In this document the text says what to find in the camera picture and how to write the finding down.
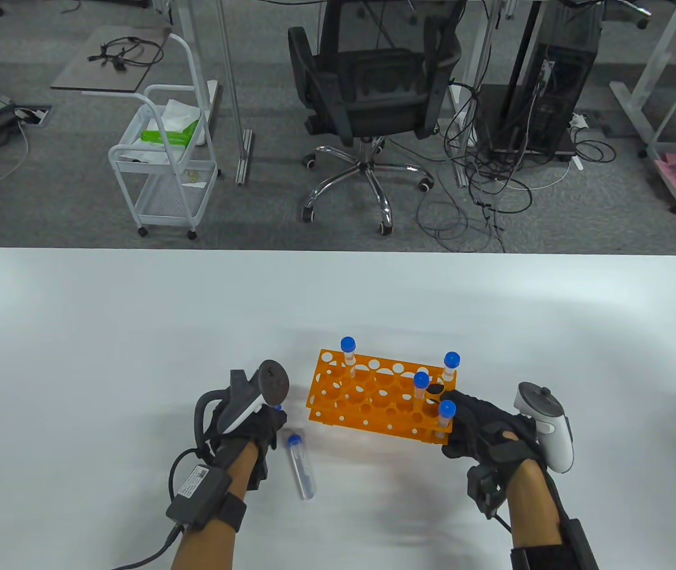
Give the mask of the person's right hand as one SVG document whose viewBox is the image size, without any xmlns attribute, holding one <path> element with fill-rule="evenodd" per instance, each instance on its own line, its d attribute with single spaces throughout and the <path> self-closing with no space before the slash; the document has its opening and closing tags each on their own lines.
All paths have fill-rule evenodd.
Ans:
<svg viewBox="0 0 676 570">
<path fill-rule="evenodd" d="M 457 390 L 443 392 L 442 402 L 455 405 L 452 431 L 442 446 L 446 458 L 472 458 L 488 466 L 536 460 L 547 466 L 532 418 L 508 413 Z"/>
</svg>

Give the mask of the person's left hand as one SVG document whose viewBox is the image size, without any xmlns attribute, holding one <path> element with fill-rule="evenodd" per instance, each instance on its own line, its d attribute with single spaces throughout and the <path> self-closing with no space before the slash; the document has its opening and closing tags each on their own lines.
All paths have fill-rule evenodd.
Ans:
<svg viewBox="0 0 676 570">
<path fill-rule="evenodd" d="M 273 408 L 266 404 L 261 410 L 251 414 L 237 428 L 227 434 L 219 429 L 220 417 L 226 407 L 219 403 L 212 413 L 210 425 L 204 432 L 204 439 L 213 451 L 216 451 L 222 442 L 231 439 L 244 439 L 256 445 L 258 458 L 264 460 L 267 451 L 277 446 L 277 434 L 288 420 L 287 413 L 281 407 Z"/>
</svg>

